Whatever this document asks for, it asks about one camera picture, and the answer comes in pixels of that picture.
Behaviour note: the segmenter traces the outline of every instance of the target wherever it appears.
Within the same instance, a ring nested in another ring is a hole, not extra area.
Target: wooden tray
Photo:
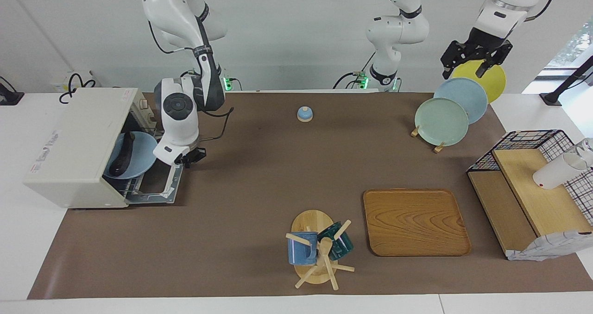
[[[472,250],[449,190],[369,190],[364,205],[371,251],[377,256],[462,256]]]

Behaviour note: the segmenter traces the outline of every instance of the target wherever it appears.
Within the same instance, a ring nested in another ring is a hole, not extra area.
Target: label sticker
[[[130,100],[131,96],[132,96],[132,89],[126,88],[126,90],[123,91],[123,96],[121,96],[121,101],[128,101],[128,100]]]
[[[42,147],[41,153],[39,153],[38,157],[35,159],[34,164],[31,166],[31,169],[29,170],[31,174],[36,174],[40,172],[43,163],[45,162],[47,156],[51,152],[51,148],[53,147],[53,145],[56,144],[57,140],[60,138],[61,133],[62,130],[54,130],[51,133],[51,136],[47,140],[47,143],[45,144],[45,146]]]

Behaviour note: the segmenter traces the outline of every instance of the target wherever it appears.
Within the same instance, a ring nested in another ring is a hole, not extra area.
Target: blue mug
[[[313,265],[317,263],[317,232],[291,232],[291,234],[309,241],[303,245],[288,239],[288,263],[292,265]]]

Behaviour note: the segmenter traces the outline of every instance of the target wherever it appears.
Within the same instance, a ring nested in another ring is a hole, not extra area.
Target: wire basket
[[[485,172],[500,170],[494,159],[496,150],[532,150],[538,149],[548,162],[570,149],[574,143],[562,130],[513,131],[498,143],[467,172]],[[579,207],[590,225],[593,226],[593,169],[583,172],[576,178],[563,184],[572,200]]]

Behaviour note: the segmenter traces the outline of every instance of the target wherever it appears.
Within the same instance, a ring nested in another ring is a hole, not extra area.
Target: wooden plate stand
[[[414,131],[411,132],[411,136],[416,138],[418,137],[418,130],[420,130],[420,126],[417,126]],[[440,151],[443,150],[443,148],[445,147],[445,142],[443,141],[441,143],[441,145],[438,145],[437,147],[435,147],[435,149],[433,150],[435,153],[439,153]]]
[[[292,222],[291,232],[321,232],[329,226],[333,225],[332,219],[329,215],[319,210],[308,210],[299,214]],[[336,234],[337,238],[350,225],[350,221],[344,223],[342,228]],[[337,270],[344,270],[354,272],[353,267],[347,267],[338,264],[338,261],[331,261],[328,257],[329,251],[332,248],[332,240],[324,238],[322,242],[317,244],[319,251],[317,255],[317,263],[315,265],[295,265],[296,274],[301,278],[296,283],[295,287],[298,289],[304,283],[309,284],[323,284],[328,280],[332,281],[334,291],[338,290],[337,280],[335,279],[335,272]]]

